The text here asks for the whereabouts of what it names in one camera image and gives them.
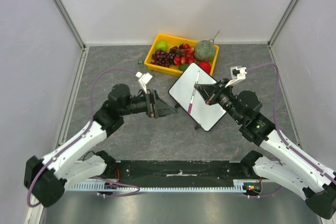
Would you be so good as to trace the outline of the white marker pen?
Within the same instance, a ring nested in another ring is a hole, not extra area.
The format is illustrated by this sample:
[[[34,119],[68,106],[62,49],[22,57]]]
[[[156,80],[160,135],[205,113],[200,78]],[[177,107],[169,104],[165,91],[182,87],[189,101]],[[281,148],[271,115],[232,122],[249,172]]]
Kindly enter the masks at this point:
[[[192,95],[191,95],[191,99],[194,100],[194,97],[195,97],[195,93],[196,93],[196,88],[195,86],[198,84],[198,81],[199,81],[199,75],[200,75],[200,71],[197,72],[197,75],[196,75],[196,79],[195,79],[195,82],[194,82],[194,88],[193,88],[193,91],[192,91]]]

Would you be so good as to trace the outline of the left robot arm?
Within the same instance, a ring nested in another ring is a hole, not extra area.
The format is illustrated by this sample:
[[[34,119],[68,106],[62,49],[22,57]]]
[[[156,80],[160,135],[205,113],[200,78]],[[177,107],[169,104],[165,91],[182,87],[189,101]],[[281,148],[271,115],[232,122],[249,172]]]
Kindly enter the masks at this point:
[[[128,85],[116,84],[82,130],[42,158],[32,156],[27,160],[24,186],[28,189],[28,206],[50,207],[75,184],[100,175],[111,178],[115,165],[107,153],[101,151],[80,164],[77,160],[118,130],[124,124],[124,116],[139,113],[158,119],[177,110],[163,101],[156,90],[140,90],[138,95],[131,95]]]

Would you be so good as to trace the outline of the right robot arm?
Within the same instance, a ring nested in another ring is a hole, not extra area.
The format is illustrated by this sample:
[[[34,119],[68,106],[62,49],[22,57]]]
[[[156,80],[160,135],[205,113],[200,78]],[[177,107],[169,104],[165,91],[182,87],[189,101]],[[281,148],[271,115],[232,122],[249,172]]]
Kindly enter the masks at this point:
[[[252,152],[250,161],[240,166],[248,179],[256,175],[275,183],[301,197],[306,205],[323,219],[335,214],[335,171],[315,160],[288,139],[260,109],[262,103],[252,91],[232,93],[228,80],[215,84],[195,84],[195,89],[207,105],[219,104],[240,125],[242,136],[271,153],[284,165],[271,164],[261,154]]]

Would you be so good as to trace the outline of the magenta marker cap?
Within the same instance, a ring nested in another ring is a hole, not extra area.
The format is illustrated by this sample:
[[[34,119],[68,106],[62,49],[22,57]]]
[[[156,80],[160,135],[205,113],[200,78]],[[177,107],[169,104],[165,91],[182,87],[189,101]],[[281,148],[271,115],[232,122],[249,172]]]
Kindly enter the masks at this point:
[[[191,111],[192,111],[192,106],[193,106],[193,99],[191,99],[190,100],[190,103],[189,103],[189,105],[188,105],[188,110],[187,110],[187,112],[188,112],[188,114],[191,114]]]

